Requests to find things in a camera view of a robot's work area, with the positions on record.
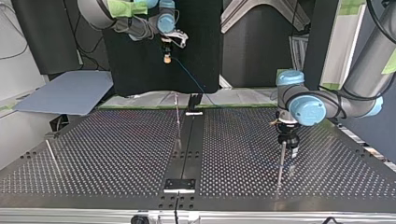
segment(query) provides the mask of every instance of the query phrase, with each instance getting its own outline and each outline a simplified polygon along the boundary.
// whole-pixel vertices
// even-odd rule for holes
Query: black bracket
[[[196,115],[203,115],[204,113],[200,110],[198,110],[197,108],[195,108],[196,106],[198,106],[201,102],[202,102],[202,97],[204,95],[199,93],[199,94],[192,94],[190,96],[190,100],[189,100],[189,105],[187,107],[187,112],[186,112],[186,116],[196,116]]]
[[[164,193],[195,193],[195,179],[167,179]]]

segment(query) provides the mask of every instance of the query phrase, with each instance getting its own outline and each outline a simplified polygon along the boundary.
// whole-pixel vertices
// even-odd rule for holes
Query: blue wire
[[[198,82],[197,79],[194,77],[194,75],[189,71],[189,69],[186,68],[186,66],[184,66],[184,64],[183,64],[179,59],[177,59],[177,58],[175,58],[175,57],[171,57],[171,58],[172,58],[173,60],[177,61],[178,64],[180,64],[180,67],[187,73],[187,75],[189,75],[189,77],[192,79],[192,81],[195,82],[195,84],[197,85],[197,87],[201,90],[202,94],[204,94],[204,95],[207,97],[207,99],[209,99],[209,101],[210,101],[210,103],[212,103],[212,105],[215,105],[215,106],[220,107],[220,108],[226,108],[225,106],[222,106],[222,105],[216,105],[216,104],[212,101],[212,99],[210,99],[210,97],[205,93],[204,89],[201,87],[201,84],[199,84],[199,82]],[[284,168],[288,168],[289,166],[291,166],[291,165],[293,164],[293,161],[294,161],[294,159],[291,159],[291,161],[290,161],[289,163],[287,163],[287,164],[284,164],[283,167],[284,167]],[[270,167],[271,167],[271,166],[275,166],[276,168],[278,168],[278,167],[281,166],[281,165],[279,165],[279,164],[273,164],[272,162],[267,162],[267,164],[270,165]]]

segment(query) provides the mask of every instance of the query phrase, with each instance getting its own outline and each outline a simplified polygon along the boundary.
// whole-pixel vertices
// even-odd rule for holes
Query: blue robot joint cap
[[[277,86],[289,86],[304,83],[304,73],[297,70],[287,70],[279,74]]]

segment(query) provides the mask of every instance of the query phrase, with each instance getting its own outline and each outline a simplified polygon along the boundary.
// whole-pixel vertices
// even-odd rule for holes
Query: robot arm
[[[387,32],[396,36],[396,2],[390,2],[382,18]],[[396,45],[378,28],[373,31],[361,56],[340,91],[309,91],[304,74],[282,73],[277,80],[278,120],[312,126],[325,118],[362,118],[378,114],[381,92],[391,85],[393,74],[384,74]]]
[[[148,20],[136,17],[142,9],[154,8],[159,5],[160,13]],[[100,29],[114,29],[119,33],[128,34],[133,41],[153,38],[156,34],[162,36],[163,43],[170,49],[169,45],[174,43],[184,49],[189,37],[176,29],[175,19],[176,6],[173,0],[78,0],[78,8],[82,16],[91,26]],[[165,59],[170,60],[170,51],[165,52]]]

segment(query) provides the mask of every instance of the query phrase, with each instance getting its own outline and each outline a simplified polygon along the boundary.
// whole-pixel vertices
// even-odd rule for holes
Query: white cable
[[[16,15],[14,8],[12,8],[12,6],[10,6],[10,5],[8,5],[8,4],[4,3],[4,2],[0,2],[0,11],[1,11],[2,14],[4,15],[4,17],[6,18],[6,20],[8,20],[9,24],[11,24],[11,26],[14,27],[15,31],[26,41],[26,38],[25,38],[23,32],[20,31],[20,30],[18,29],[18,27],[14,24],[14,22],[12,22],[12,20],[9,18],[9,16],[6,14],[6,12],[5,12],[1,7],[6,7],[6,8],[8,8],[14,15]],[[11,58],[15,58],[15,57],[17,57],[17,56],[20,56],[20,55],[22,55],[24,52],[26,52],[26,50],[28,49],[28,47],[29,47],[29,45],[28,45],[28,43],[27,43],[27,41],[26,41],[26,45],[25,45],[23,51],[21,51],[20,53],[11,55],[11,56],[0,57],[0,60],[6,60],[6,59],[11,59]]]

